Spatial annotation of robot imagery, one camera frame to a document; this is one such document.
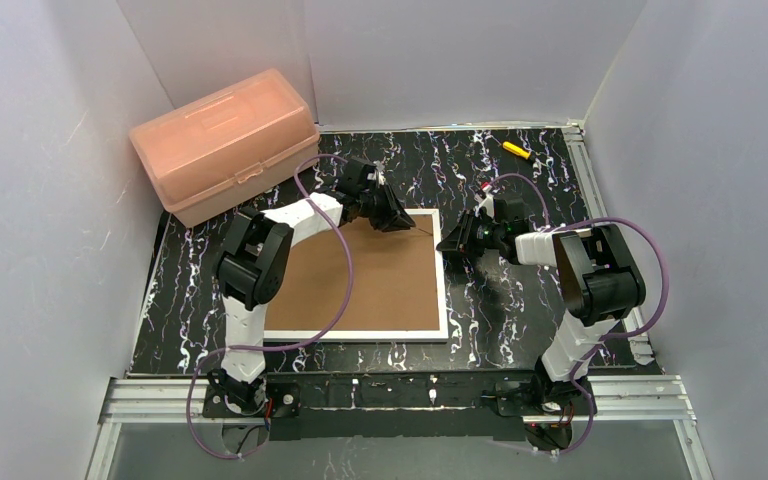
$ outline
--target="box latch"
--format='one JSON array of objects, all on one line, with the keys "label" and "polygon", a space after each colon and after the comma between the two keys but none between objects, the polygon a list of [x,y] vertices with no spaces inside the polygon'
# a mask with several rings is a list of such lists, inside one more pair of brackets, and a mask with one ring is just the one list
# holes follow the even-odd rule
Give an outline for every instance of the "box latch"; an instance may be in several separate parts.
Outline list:
[{"label": "box latch", "polygon": [[240,170],[234,174],[234,179],[237,181],[237,185],[242,185],[243,183],[246,183],[246,181],[248,181],[250,178],[256,177],[261,173],[263,173],[263,164],[257,162],[245,170]]}]

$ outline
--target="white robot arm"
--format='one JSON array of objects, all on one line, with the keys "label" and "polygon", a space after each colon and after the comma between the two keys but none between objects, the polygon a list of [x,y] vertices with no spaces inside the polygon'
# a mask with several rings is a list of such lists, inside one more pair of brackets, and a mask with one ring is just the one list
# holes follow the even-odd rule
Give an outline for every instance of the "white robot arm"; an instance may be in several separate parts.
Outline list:
[{"label": "white robot arm", "polygon": [[[310,196],[335,224],[340,223],[343,205],[336,198],[322,193]],[[328,222],[313,210],[306,200],[300,200],[286,207],[264,210],[263,216],[276,224],[284,224],[292,231],[290,248],[302,240],[330,229]],[[236,296],[222,295],[225,306],[225,344],[263,345],[264,322],[268,303],[247,309]],[[263,352],[235,350],[225,354],[222,368],[231,377],[246,383],[253,382],[265,368]]]},{"label": "white robot arm", "polygon": [[[374,164],[347,162],[333,188],[310,195],[335,225],[363,217],[382,232],[416,226]],[[290,249],[329,228],[307,200],[265,211],[240,209],[214,272],[225,306],[225,345],[263,345],[266,309],[281,287]],[[208,379],[212,385],[230,382],[245,390],[264,368],[263,352],[233,350],[222,360],[224,371],[209,372]]]},{"label": "white robot arm", "polygon": [[552,344],[535,366],[534,403],[567,404],[578,394],[570,380],[587,375],[587,352],[631,310],[643,303],[646,287],[619,227],[531,232],[520,198],[493,197],[489,187],[474,210],[461,214],[455,230],[437,249],[479,257],[485,250],[517,265],[558,268],[566,310]]}]

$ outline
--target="black and white patterned surface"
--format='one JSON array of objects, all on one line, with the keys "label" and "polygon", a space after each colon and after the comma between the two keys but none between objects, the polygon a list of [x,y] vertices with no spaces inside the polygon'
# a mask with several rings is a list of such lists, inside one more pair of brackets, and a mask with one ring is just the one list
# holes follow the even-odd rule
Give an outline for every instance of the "black and white patterned surface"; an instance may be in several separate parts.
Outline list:
[{"label": "black and white patterned surface", "polygon": [[[504,141],[534,151],[538,161],[505,152]],[[440,210],[444,235],[464,208],[475,205],[474,193],[483,182],[508,172],[537,183],[553,225],[587,218],[559,129],[326,134],[319,149],[383,162],[388,182],[406,207]],[[335,162],[323,161],[303,179],[307,187],[315,187],[337,171]],[[533,225],[542,223],[540,202],[528,185],[509,179],[501,188],[522,194],[532,208]],[[249,204],[267,209],[299,198],[290,180]],[[130,374],[192,373],[202,356],[224,346],[223,307],[211,269],[233,215],[226,212],[194,229],[184,228],[174,217],[170,220],[150,280]],[[448,342],[319,343],[267,354],[267,369],[528,369],[549,346],[563,317],[554,269],[509,265],[491,252],[473,265],[446,264],[445,284]],[[628,344],[620,341],[609,343],[594,365],[631,366],[634,361]]]}]

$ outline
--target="yellow screwdriver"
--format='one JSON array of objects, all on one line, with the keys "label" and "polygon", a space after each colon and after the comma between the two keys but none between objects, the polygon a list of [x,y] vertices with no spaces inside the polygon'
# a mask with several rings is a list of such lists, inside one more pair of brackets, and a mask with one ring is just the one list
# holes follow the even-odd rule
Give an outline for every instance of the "yellow screwdriver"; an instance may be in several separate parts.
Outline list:
[{"label": "yellow screwdriver", "polygon": [[502,143],[502,148],[504,148],[505,150],[513,153],[514,155],[516,155],[518,157],[522,157],[522,158],[524,158],[526,160],[531,160],[531,152],[529,152],[529,151],[527,151],[527,150],[525,150],[525,149],[523,149],[521,147],[517,147],[516,145],[514,145],[511,142],[504,142],[504,143]]}]

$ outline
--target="cable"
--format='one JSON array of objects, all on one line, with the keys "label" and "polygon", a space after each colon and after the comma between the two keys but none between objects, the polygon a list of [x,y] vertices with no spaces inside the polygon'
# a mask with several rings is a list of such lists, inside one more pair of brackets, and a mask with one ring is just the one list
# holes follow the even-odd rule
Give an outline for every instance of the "cable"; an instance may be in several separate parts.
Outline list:
[{"label": "cable", "polygon": [[564,423],[565,427],[568,427],[572,425],[572,419],[575,417],[575,405],[573,405],[572,402],[570,402],[570,416],[567,419],[566,423]]},{"label": "cable", "polygon": [[243,449],[243,445],[246,444],[246,440],[249,439],[249,435],[251,435],[251,433],[254,432],[254,431],[260,430],[261,428],[263,428],[263,425],[255,425],[255,426],[249,428],[249,430],[246,432],[246,434],[243,435],[243,441],[240,442],[240,446],[237,447],[237,451],[235,452],[236,455],[239,458],[248,457],[252,453],[256,452],[261,447],[261,445],[263,445],[263,443],[266,443],[266,440],[264,440],[263,443],[258,443],[257,445],[255,445],[254,448],[252,448],[251,450],[249,450],[248,452],[246,452],[246,453],[242,454],[242,456],[240,456],[240,451]]},{"label": "cable", "polygon": [[[233,412],[234,409],[231,408],[231,402],[228,400],[228,395],[223,395],[223,397],[225,398],[225,408],[227,408],[228,410],[231,410]],[[243,416],[243,417],[253,417],[253,416],[257,415],[258,413],[262,412],[263,411],[263,407],[265,407],[265,406],[266,406],[266,402],[263,402],[263,403],[260,404],[260,407],[258,407],[258,409],[255,410],[254,412],[252,412],[252,413],[243,413],[241,411],[238,415]]]},{"label": "cable", "polygon": [[581,392],[581,394],[584,396],[584,398],[587,399],[587,407],[589,409],[589,413],[587,416],[587,426],[584,428],[584,432],[581,434],[580,437],[578,437],[578,440],[576,440],[572,445],[569,447],[559,450],[559,453],[570,453],[576,448],[580,447],[582,443],[587,439],[587,436],[590,435],[590,430],[593,428],[593,417],[594,417],[594,411],[596,410],[595,405],[593,404],[593,395],[590,394],[584,387],[582,387],[578,382],[575,381],[575,374],[578,372],[578,370],[584,365],[585,362],[590,360],[590,357],[596,354],[596,352],[599,351],[599,347],[607,340],[610,340],[612,338],[631,338],[636,337],[638,335],[641,335],[643,333],[648,332],[655,323],[658,322],[658,320],[661,318],[661,315],[664,313],[664,308],[667,304],[667,297],[670,295],[670,272],[667,268],[667,262],[664,259],[664,253],[661,251],[660,247],[658,247],[658,244],[655,242],[655,239],[652,238],[649,233],[647,233],[645,230],[643,230],[639,225],[637,225],[634,222],[630,222],[624,218],[617,218],[617,217],[602,217],[602,218],[594,218],[591,220],[584,220],[582,222],[573,223],[572,225],[567,225],[558,229],[555,229],[554,231],[567,231],[567,230],[575,230],[576,228],[580,227],[586,227],[586,226],[592,226],[597,223],[619,223],[622,225],[625,225],[632,230],[636,231],[638,234],[640,234],[641,237],[643,237],[648,243],[649,246],[652,247],[652,251],[655,252],[655,258],[658,260],[658,267],[661,270],[661,298],[658,300],[658,306],[655,308],[655,312],[652,314],[652,317],[647,321],[645,324],[643,324],[642,327],[633,330],[631,332],[625,332],[625,333],[606,333],[605,335],[602,335],[599,338],[599,341],[596,343],[596,345],[593,346],[587,353],[584,354],[583,357],[581,357],[581,360],[575,363],[575,365],[572,367],[572,370],[570,371],[570,382],[572,385]]},{"label": "cable", "polygon": [[[187,427],[190,429],[190,434],[193,436],[193,440],[198,444],[199,447],[201,447],[202,450],[210,454],[211,456],[214,456],[216,458],[220,458],[223,460],[235,460],[238,458],[242,458],[240,455],[226,455],[224,453],[219,453],[217,451],[214,451],[210,447],[208,447],[201,438],[199,438],[198,434],[196,433],[196,429],[193,426],[193,419],[191,412],[191,407],[193,403],[193,390],[196,386],[196,381],[198,380],[199,372],[201,372],[202,367],[204,367],[207,360],[209,360],[212,357],[215,357],[219,355],[220,353],[226,353],[234,350],[242,350],[242,351],[255,351],[255,352],[286,352],[288,350],[296,350],[299,348],[304,348],[316,341],[318,341],[320,338],[322,338],[326,333],[328,333],[329,330],[334,328],[334,325],[337,324],[337,322],[340,320],[340,318],[343,316],[343,313],[346,311],[346,307],[349,305],[349,298],[352,295],[352,286],[354,284],[355,279],[355,273],[354,273],[354,265],[352,263],[352,254],[349,251],[349,244],[346,242],[346,238],[343,236],[343,233],[340,232],[339,227],[337,224],[334,223],[333,220],[331,220],[331,217],[328,216],[319,206],[310,198],[310,194],[308,191],[304,188],[304,185],[302,185],[301,179],[299,179],[299,173],[302,171],[303,168],[305,168],[307,165],[322,159],[322,158],[333,158],[335,160],[339,160],[343,163],[347,163],[348,160],[346,160],[343,157],[339,157],[337,155],[332,155],[330,153],[323,153],[319,155],[314,155],[313,157],[308,158],[307,160],[300,163],[295,171],[293,172],[293,179],[296,181],[296,186],[299,189],[299,192],[301,192],[302,197],[304,197],[305,200],[310,204],[310,206],[313,208],[313,210],[319,214],[327,223],[328,226],[331,227],[332,230],[334,230],[334,233],[337,234],[337,239],[340,240],[340,245],[343,247],[343,253],[346,254],[346,263],[348,263],[349,268],[349,281],[348,285],[346,285],[346,294],[343,296],[343,303],[340,305],[340,308],[337,310],[337,313],[334,315],[334,319],[331,320],[331,322],[326,325],[319,333],[316,335],[310,337],[307,340],[304,340],[302,342],[294,343],[292,345],[279,345],[279,346],[261,346],[261,345],[228,345],[225,348],[218,348],[216,350],[213,350],[209,352],[207,355],[202,357],[202,359],[196,364],[196,368],[193,370],[193,376],[190,378],[190,388],[187,391]],[[254,453],[254,451],[257,451],[260,446],[258,446],[255,450],[252,452],[249,452],[246,455],[250,455],[251,453]]]},{"label": "cable", "polygon": [[487,184],[495,185],[496,182],[498,182],[499,180],[503,178],[510,178],[510,177],[516,177],[516,178],[522,179],[525,181],[525,183],[531,185],[531,188],[534,190],[534,193],[537,194],[537,198],[540,199],[540,205],[543,206],[543,220],[546,221],[546,225],[551,225],[551,223],[549,222],[549,208],[546,206],[546,200],[543,199],[543,194],[540,193],[540,189],[537,188],[537,185],[535,185],[534,182],[532,182],[531,179],[529,179],[525,175],[522,175],[520,173],[505,173],[505,174],[499,175],[493,180],[490,180],[489,182],[487,182]]},{"label": "cable", "polygon": [[269,399],[269,407],[266,409],[266,414],[263,415],[263,425],[266,427],[266,431],[269,431],[269,415],[272,414],[272,399]]},{"label": "cable", "polygon": [[560,427],[564,424],[564,418],[567,416],[567,407],[564,407],[563,410],[561,410],[561,418],[558,419],[558,423],[555,423],[552,425],[553,428]]}]

